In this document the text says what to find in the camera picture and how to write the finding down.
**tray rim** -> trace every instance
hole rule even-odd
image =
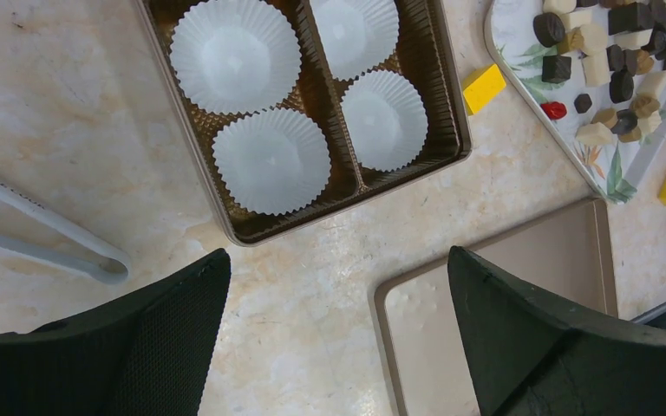
[[[517,92],[526,101],[527,105],[535,113],[537,118],[540,121],[542,121],[542,124],[545,126],[547,131],[551,134],[551,136],[555,139],[555,141],[558,142],[560,148],[563,149],[565,155],[568,156],[568,159],[578,169],[578,172],[581,174],[581,176],[583,176],[584,180],[588,183],[588,185],[595,192],[595,194],[611,202],[612,204],[623,205],[624,202],[609,198],[604,189],[601,188],[601,185],[598,184],[598,182],[592,177],[591,173],[588,171],[586,166],[584,166],[583,162],[581,162],[581,160],[572,151],[572,149],[568,147],[568,144],[563,139],[558,129],[555,127],[552,121],[545,115],[545,112],[535,101],[534,97],[532,97],[529,91],[527,91],[522,81],[519,79],[519,77],[517,77],[516,74],[514,74],[509,64],[504,60],[504,58],[499,53],[498,48],[494,43],[493,26],[492,26],[494,5],[499,1],[500,0],[492,1],[492,4],[489,6],[489,11],[486,13],[486,20],[484,23],[484,39],[486,41],[486,49],[488,50],[489,55],[492,57],[492,59],[494,59],[494,61],[499,66],[501,72],[504,75],[506,75],[506,77],[512,83],[514,88],[517,89]],[[639,189],[639,186],[642,184],[644,180],[645,174],[652,166],[655,157],[657,156],[658,153],[660,153],[660,149],[662,148],[663,143],[666,140],[666,120],[663,120],[663,125],[658,129],[657,132],[653,134],[655,136],[660,136],[660,137],[658,138],[656,143],[646,146],[648,148],[651,148],[651,150],[647,152],[650,154],[650,156],[641,157],[639,154],[636,155],[635,158],[630,163],[629,168],[627,169],[627,173],[624,175],[624,179],[627,180],[627,182],[629,182],[631,185],[633,185],[635,189]],[[630,202],[634,198],[634,195],[632,196],[627,195],[626,197],[628,197],[627,202]]]
[[[211,206],[215,213],[217,214],[217,222],[220,223],[221,229],[223,230],[225,236],[234,244],[240,246],[240,247],[257,247],[261,244],[268,243],[271,240],[280,238],[282,236],[285,236],[287,234],[290,234],[294,231],[300,230],[304,227],[316,224],[318,222],[324,221],[325,219],[334,217],[335,215],[338,215],[340,213],[343,213],[348,210],[352,210],[356,208],[359,205],[363,205],[366,202],[369,202],[371,199],[383,197],[385,195],[390,194],[391,192],[395,192],[404,186],[412,185],[422,179],[425,179],[427,177],[430,177],[432,175],[435,175],[438,172],[441,172],[445,169],[448,169],[449,167],[458,165],[462,162],[465,162],[468,160],[471,155],[473,154],[473,136],[471,132],[471,126],[470,123],[468,122],[468,116],[466,115],[466,103],[463,98],[463,93],[462,93],[462,86],[460,83],[460,78],[457,74],[456,71],[456,65],[455,65],[455,59],[454,59],[454,52],[453,52],[453,45],[451,42],[451,36],[450,36],[450,28],[448,27],[447,19],[446,19],[446,11],[445,11],[445,4],[443,3],[443,0],[421,0],[423,1],[427,6],[434,5],[434,10],[430,7],[428,7],[429,12],[434,16],[435,19],[437,19],[437,23],[439,25],[438,28],[433,28],[433,29],[440,29],[440,42],[436,42],[436,48],[441,49],[439,50],[443,62],[441,62],[442,65],[442,74],[444,78],[444,82],[447,84],[446,88],[453,88],[454,89],[454,95],[455,99],[457,102],[452,103],[454,107],[454,118],[455,121],[458,123],[456,129],[460,135],[460,141],[461,141],[461,146],[462,150],[460,152],[460,159],[446,164],[444,166],[441,166],[431,172],[427,172],[422,174],[421,176],[418,176],[414,179],[411,179],[407,182],[404,182],[402,184],[392,186],[391,188],[385,189],[383,191],[380,191],[370,197],[366,197],[366,195],[369,192],[359,192],[355,193],[348,199],[349,201],[345,204],[345,206],[342,206],[339,209],[336,209],[335,211],[329,212],[325,215],[322,215],[318,218],[313,218],[310,221],[307,221],[303,224],[300,224],[298,226],[292,227],[289,230],[281,231],[273,236],[270,236],[265,239],[261,239],[257,242],[254,243],[247,243],[244,241],[241,241],[236,236],[235,230],[233,229],[233,225],[231,222],[231,218],[229,217],[228,213],[225,210],[225,207],[223,205],[223,202],[221,201],[220,195],[218,190],[216,189],[215,184],[212,181],[212,178],[210,177],[210,172],[206,166],[206,160],[203,157],[202,153],[200,152],[199,146],[197,146],[194,141],[197,141],[195,138],[195,133],[193,131],[192,127],[192,122],[189,119],[188,114],[184,111],[183,109],[183,103],[182,103],[182,97],[180,96],[180,90],[175,87],[174,82],[173,82],[173,72],[172,69],[169,66],[169,63],[165,59],[162,51],[162,46],[160,45],[160,40],[159,38],[155,35],[154,33],[154,28],[153,28],[153,23],[152,19],[148,14],[148,7],[146,6],[147,0],[134,0],[132,3],[134,4],[134,7],[139,14],[141,24],[144,27],[144,35],[145,37],[148,37],[148,41],[151,45],[151,49],[153,51],[153,58],[155,61],[155,65],[157,65],[157,69],[160,71],[160,74],[162,75],[162,78],[164,78],[164,85],[166,88],[166,92],[168,93],[170,100],[172,102],[172,107],[173,107],[173,112],[178,116],[179,121],[180,121],[180,127],[182,129],[182,136],[183,136],[183,141],[185,141],[186,147],[190,151],[191,155],[194,158],[194,166],[196,172],[199,174],[201,177],[201,186],[203,186],[203,192],[206,195],[206,198],[210,201]]]
[[[567,211],[580,207],[593,207],[593,219],[596,223],[594,243],[596,253],[598,254],[599,276],[597,279],[604,289],[604,312],[606,315],[618,318],[618,298],[614,274],[614,259],[611,248],[611,232],[609,228],[609,210],[606,201],[602,198],[583,198],[579,201],[562,206],[557,210],[550,211],[545,215],[518,224],[512,229],[496,234],[492,237],[480,240],[478,243],[468,245],[469,250],[481,250],[490,245],[496,244],[506,238],[519,234],[522,231],[542,224],[547,220],[553,219]],[[385,302],[389,292],[397,286],[409,282],[412,279],[422,276],[429,271],[435,270],[447,264],[448,257],[445,255],[430,263],[426,263],[413,270],[407,271],[399,276],[390,276],[380,280],[369,291],[369,309],[373,318],[374,331],[379,348],[379,358],[382,362],[382,371],[387,381],[389,402],[394,414],[408,416],[407,406],[402,393],[402,381],[399,378],[399,372],[396,365],[396,355],[394,344],[389,330],[389,318]]]

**red candy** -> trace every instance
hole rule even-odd
[[[540,106],[550,120],[560,120],[568,114],[568,109],[562,102],[546,102]]]

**chocolate box tray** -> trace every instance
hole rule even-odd
[[[250,212],[238,205],[215,165],[212,153],[215,136],[243,115],[209,114],[199,109],[182,94],[170,65],[173,30],[190,7],[199,2],[136,0],[201,183],[216,207],[226,235],[235,244],[261,244],[459,163],[470,154],[471,134],[441,0],[393,1],[400,18],[396,50],[372,70],[392,70],[413,83],[428,116],[428,136],[420,155],[411,164],[393,172],[378,172],[363,168],[356,161],[340,104],[351,82],[332,77],[310,1],[267,0],[292,24],[303,56],[297,85],[277,107],[301,111],[320,126],[332,165],[328,185],[311,205],[287,215],[272,216]]]
[[[542,4],[542,0],[494,0],[485,24],[489,53],[595,192],[615,204],[629,202],[666,140],[666,87],[660,97],[663,123],[653,134],[634,143],[621,143],[616,137],[614,143],[604,146],[578,142],[576,131],[590,123],[597,111],[608,107],[625,109],[630,101],[612,104],[608,85],[587,88],[576,51],[566,55],[573,58],[573,75],[569,81],[563,84],[542,82],[542,57],[557,54],[555,48],[543,47],[532,30],[532,19],[542,13]],[[607,9],[597,5],[588,10],[593,11],[594,23],[607,27]],[[610,45],[614,43],[613,38],[609,36]],[[662,69],[663,62],[659,61],[652,71]],[[634,77],[635,88],[643,79],[644,75]],[[573,106],[581,93],[589,94],[593,101],[586,114],[578,114]],[[539,106],[548,101],[563,102],[568,115],[558,121],[548,119]]]

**beige tray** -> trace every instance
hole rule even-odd
[[[606,204],[584,200],[471,247],[510,273],[617,316]],[[372,312],[401,416],[479,414],[447,280],[447,259],[380,285]]]
[[[400,37],[394,54],[375,69],[395,71],[415,85],[429,125],[420,155],[409,166],[394,172],[364,169],[356,161],[340,105],[350,82],[334,81],[330,74],[310,1],[265,1],[277,7],[290,21],[303,54],[297,85],[278,107],[301,111],[321,127],[332,162],[330,182],[322,195],[312,205],[283,216],[249,212],[233,200],[215,166],[212,143],[220,130],[243,115],[209,114],[199,109],[180,92],[171,70],[168,53],[174,27],[199,0],[135,0],[183,123],[201,183],[219,213],[226,235],[234,243],[261,244],[468,157],[471,134],[441,0],[393,0],[400,17]]]

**gold plastic tray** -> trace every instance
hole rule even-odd
[[[136,0],[166,77],[186,141],[226,235],[239,245],[257,245],[465,160],[471,134],[455,73],[453,51],[441,0],[394,0],[400,17],[396,51],[376,69],[404,75],[420,93],[428,115],[428,136],[420,155],[395,172],[365,169],[356,161],[340,101],[352,82],[334,80],[325,61],[309,0],[266,0],[291,22],[303,55],[302,72],[281,108],[293,108],[323,130],[331,158],[328,185],[311,205],[288,215],[247,211],[225,187],[215,166],[213,140],[244,114],[209,114],[181,92],[169,61],[174,27],[198,0]]]

